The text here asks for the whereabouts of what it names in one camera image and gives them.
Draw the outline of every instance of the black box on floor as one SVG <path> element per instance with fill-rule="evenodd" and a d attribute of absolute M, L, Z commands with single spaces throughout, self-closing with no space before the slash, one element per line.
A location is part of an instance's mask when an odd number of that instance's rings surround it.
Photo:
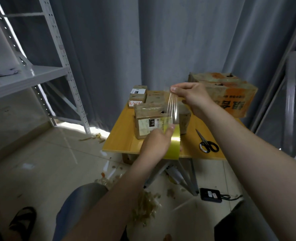
<path fill-rule="evenodd" d="M 222 202 L 219 190 L 200 188 L 199 193 L 200 198 L 204 201 L 211 201 L 217 203 Z"/>

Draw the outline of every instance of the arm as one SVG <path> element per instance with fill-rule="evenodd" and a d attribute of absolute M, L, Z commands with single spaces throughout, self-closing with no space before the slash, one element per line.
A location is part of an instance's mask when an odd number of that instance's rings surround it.
<path fill-rule="evenodd" d="M 144 140 L 140 156 L 130 169 L 63 241 L 120 240 L 138 195 L 150 172 L 166 154 L 173 132 L 172 125 L 165 134 L 160 129 L 154 129 Z"/>
<path fill-rule="evenodd" d="M 296 160 L 257 137 L 216 105 L 202 83 L 171 91 L 204 121 L 237 178 L 280 240 L 296 240 Z"/>

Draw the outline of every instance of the yellow tape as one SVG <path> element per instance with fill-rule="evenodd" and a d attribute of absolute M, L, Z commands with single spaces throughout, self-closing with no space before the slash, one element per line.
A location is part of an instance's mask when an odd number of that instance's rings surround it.
<path fill-rule="evenodd" d="M 179 124 L 175 124 L 174 134 L 171 137 L 171 143 L 169 149 L 163 159 L 179 160 L 180 152 L 180 128 Z"/>

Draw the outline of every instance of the hand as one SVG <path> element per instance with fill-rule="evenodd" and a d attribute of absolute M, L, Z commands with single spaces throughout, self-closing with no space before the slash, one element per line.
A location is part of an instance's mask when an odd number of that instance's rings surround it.
<path fill-rule="evenodd" d="M 172 85 L 170 90 L 179 97 L 184 97 L 183 103 L 189 105 L 194 115 L 201 120 L 204 117 L 203 111 L 216 105 L 203 83 L 180 83 Z"/>
<path fill-rule="evenodd" d="M 165 133 L 161 129 L 151 131 L 142 143 L 140 154 L 156 163 L 160 161 L 170 146 L 174 128 L 175 126 L 171 124 Z"/>

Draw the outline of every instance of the sandal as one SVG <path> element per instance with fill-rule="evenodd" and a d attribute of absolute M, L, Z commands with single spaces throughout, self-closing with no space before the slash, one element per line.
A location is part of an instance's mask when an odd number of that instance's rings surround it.
<path fill-rule="evenodd" d="M 14 217 L 14 219 L 9 224 L 9 229 L 17 231 L 22 241 L 28 241 L 34 227 L 35 220 L 37 218 L 37 212 L 31 206 L 24 207 Z"/>

